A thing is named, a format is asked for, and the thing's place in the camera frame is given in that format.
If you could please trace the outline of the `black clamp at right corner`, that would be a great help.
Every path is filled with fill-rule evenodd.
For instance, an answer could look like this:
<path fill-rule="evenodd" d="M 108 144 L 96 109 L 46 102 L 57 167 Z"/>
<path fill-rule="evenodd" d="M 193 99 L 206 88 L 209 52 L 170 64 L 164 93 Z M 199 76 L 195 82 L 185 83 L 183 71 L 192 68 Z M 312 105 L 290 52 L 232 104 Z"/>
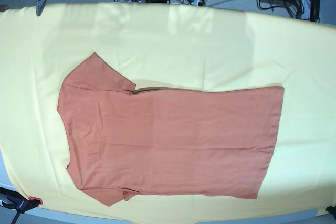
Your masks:
<path fill-rule="evenodd" d="M 336 219 L 336 206 L 329 206 L 326 208 L 326 211 Z"/>

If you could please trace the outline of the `yellow table cloth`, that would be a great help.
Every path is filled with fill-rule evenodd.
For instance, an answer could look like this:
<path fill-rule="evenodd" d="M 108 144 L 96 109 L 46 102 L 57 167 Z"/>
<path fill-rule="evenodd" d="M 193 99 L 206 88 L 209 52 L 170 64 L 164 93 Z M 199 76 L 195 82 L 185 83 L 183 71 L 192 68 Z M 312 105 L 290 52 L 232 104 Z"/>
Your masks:
<path fill-rule="evenodd" d="M 77 190 L 56 110 L 68 73 L 96 52 L 138 88 L 226 91 L 279 84 L 274 156 L 255 200 L 135 196 L 107 207 Z M 46 209 L 132 223 L 198 223 L 335 204 L 335 27 L 168 4 L 52 4 L 1 13 L 1 155 Z"/>

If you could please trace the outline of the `terracotta orange T-shirt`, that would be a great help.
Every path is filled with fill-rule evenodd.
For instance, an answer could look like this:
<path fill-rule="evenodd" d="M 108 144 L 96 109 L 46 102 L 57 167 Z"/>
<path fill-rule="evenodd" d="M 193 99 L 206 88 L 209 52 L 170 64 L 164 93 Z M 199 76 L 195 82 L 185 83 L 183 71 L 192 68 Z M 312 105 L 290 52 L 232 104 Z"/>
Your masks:
<path fill-rule="evenodd" d="M 147 89 L 92 54 L 63 81 L 57 110 L 75 187 L 111 206 L 136 195 L 255 199 L 274 153 L 280 86 Z"/>

